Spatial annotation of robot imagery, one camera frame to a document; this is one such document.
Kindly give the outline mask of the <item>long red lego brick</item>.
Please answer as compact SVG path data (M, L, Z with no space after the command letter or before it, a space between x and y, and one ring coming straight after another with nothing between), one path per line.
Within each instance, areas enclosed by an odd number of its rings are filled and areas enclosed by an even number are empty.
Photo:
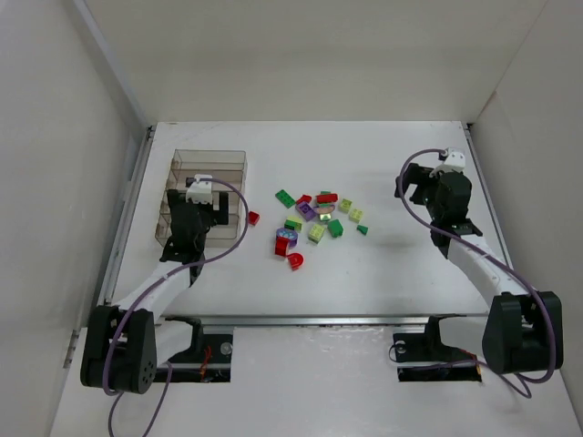
M328 204L335 203L338 201L338 195L336 193L322 193L315 197L318 204Z

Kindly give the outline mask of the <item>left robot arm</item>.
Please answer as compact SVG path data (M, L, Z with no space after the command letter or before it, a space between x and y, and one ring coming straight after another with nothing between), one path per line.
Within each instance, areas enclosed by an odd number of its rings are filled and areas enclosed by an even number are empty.
M199 278L210 229L229 222L229 195L221 192L201 204L171 189L167 198L170 235L157 267L126 298L90 313L80 371L86 387L142 394L160 365L181 353L203 351L199 320L163 314Z

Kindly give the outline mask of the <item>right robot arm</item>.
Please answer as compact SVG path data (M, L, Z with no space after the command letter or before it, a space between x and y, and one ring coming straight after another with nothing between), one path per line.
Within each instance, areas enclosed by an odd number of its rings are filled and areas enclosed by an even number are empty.
M497 374L559 369L564 360L562 305L552 291L537 291L492 255L482 231L467 216L471 181L461 172L437 172L407 162L395 180L406 207L426 207L433 244L470 280L488 306L482 352Z

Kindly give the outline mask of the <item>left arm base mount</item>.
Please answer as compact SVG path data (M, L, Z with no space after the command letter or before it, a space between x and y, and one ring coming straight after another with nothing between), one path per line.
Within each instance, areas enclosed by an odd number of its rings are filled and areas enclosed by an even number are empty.
M171 317L156 327L159 367L154 382L230 382L233 328L205 326L200 319Z

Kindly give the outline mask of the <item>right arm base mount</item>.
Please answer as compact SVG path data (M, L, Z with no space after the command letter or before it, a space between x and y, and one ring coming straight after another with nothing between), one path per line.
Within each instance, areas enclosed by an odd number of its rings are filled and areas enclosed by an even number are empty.
M393 333L389 358L397 364L399 382L481 382L475 354L445 345L440 322L459 314L430 316L422 330L398 329Z

